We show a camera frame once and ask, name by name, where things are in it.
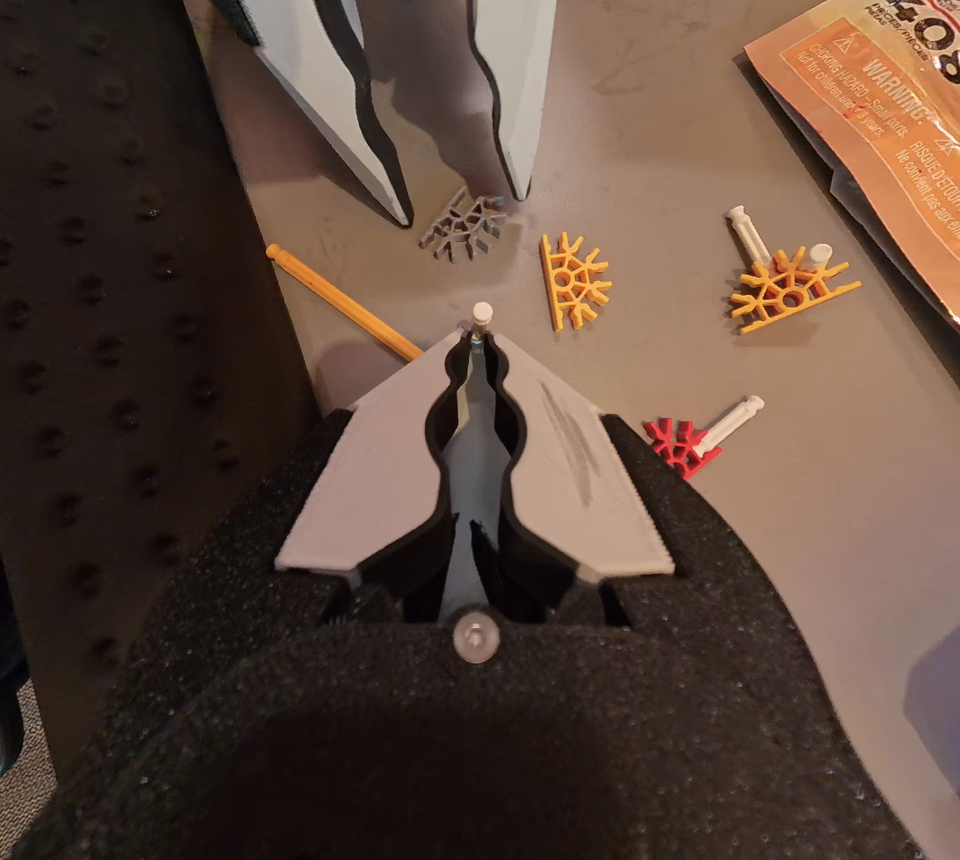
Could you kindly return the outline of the yellow fan connector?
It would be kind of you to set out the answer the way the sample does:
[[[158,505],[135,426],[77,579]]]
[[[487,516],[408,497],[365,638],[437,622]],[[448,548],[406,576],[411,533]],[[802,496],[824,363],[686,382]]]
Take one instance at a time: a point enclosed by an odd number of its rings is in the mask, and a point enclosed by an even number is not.
[[[555,333],[568,322],[573,329],[594,322],[609,302],[613,283],[604,279],[609,263],[599,259],[599,249],[582,254],[583,237],[570,241],[562,232],[556,242],[546,234],[538,244],[550,323]]]
[[[791,258],[802,259],[805,262],[807,252],[806,248],[801,247],[792,256],[785,254]],[[748,274],[752,267],[753,265],[745,273]],[[820,267],[820,276],[809,284],[811,289],[806,292],[796,290],[764,293],[753,289],[750,284],[742,284],[741,276],[745,274],[743,273],[739,278],[739,290],[732,293],[728,299],[730,318],[738,322],[739,334],[746,335],[765,326],[786,320],[791,316],[822,306],[861,287],[861,283],[858,281],[838,287],[832,286],[832,280],[847,272],[848,268],[848,263],[841,263],[836,266],[828,264]]]

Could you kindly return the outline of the orange toy set bag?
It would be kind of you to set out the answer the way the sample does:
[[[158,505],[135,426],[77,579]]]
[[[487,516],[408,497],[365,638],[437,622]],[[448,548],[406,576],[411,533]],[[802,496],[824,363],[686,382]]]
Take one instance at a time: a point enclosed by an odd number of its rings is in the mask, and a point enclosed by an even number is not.
[[[834,196],[958,326],[959,0],[828,0],[745,53]]]

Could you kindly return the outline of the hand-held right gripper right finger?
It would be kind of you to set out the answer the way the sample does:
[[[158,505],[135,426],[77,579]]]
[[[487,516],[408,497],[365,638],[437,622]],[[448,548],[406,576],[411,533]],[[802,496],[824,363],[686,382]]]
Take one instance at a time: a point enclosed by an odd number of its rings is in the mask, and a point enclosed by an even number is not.
[[[502,334],[486,335],[508,463],[498,556],[523,589],[670,576],[674,560],[588,398]]]

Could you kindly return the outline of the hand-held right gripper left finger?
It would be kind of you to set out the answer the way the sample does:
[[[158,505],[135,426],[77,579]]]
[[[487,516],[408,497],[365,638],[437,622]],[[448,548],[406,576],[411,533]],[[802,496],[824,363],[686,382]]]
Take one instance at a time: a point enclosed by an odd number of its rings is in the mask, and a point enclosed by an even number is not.
[[[436,574],[453,540],[442,456],[457,428],[466,335],[453,331],[350,407],[274,566],[318,574]]]

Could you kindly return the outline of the grey snowflake connector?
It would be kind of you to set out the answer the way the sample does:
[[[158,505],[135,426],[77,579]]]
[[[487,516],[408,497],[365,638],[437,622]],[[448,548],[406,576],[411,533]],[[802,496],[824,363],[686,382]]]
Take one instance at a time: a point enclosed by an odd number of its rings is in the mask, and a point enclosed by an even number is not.
[[[491,243],[501,238],[507,219],[505,204],[503,195],[473,197],[469,188],[462,186],[428,225],[417,245],[431,251],[434,259],[446,256],[451,263],[457,260],[457,251],[462,248],[473,261],[479,252],[489,253]]]

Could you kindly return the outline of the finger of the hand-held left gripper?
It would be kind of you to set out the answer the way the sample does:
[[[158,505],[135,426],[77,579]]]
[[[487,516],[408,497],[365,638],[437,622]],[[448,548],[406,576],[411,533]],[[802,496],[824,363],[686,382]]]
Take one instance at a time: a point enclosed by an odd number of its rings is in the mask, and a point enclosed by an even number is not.
[[[354,0],[239,0],[256,53],[398,225],[414,208],[397,149],[378,120]]]
[[[557,0],[466,0],[467,37],[492,97],[494,142],[514,199],[530,192]]]

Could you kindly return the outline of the long yellow rod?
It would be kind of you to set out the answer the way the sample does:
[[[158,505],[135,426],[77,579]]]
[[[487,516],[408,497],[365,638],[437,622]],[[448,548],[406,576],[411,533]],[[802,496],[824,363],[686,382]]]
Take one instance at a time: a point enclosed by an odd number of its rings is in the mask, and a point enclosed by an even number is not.
[[[272,243],[266,248],[266,256],[275,266],[329,303],[336,311],[346,316],[392,352],[401,356],[406,362],[412,362],[424,353],[422,349],[410,340],[403,338],[396,330],[349,298],[342,290],[334,287],[328,280],[306,266],[289,251]]]

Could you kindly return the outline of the black perforated panel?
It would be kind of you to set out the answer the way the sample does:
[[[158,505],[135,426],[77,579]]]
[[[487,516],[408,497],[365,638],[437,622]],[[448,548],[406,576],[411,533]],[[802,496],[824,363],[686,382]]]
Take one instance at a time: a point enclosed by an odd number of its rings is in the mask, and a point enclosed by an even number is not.
[[[70,772],[318,408],[182,0],[2,0],[2,558]]]

